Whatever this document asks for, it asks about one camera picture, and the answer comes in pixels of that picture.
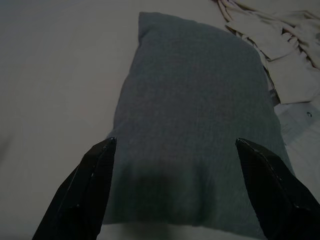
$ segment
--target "beige cloth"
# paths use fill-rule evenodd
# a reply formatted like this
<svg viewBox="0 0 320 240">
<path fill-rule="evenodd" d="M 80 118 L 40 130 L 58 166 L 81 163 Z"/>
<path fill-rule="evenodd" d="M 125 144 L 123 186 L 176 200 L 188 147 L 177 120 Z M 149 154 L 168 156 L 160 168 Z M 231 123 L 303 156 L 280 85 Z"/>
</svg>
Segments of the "beige cloth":
<svg viewBox="0 0 320 240">
<path fill-rule="evenodd" d="M 318 95 L 318 2 L 218 0 L 218 4 L 226 26 L 259 52 L 282 104 L 309 102 Z"/>
</svg>

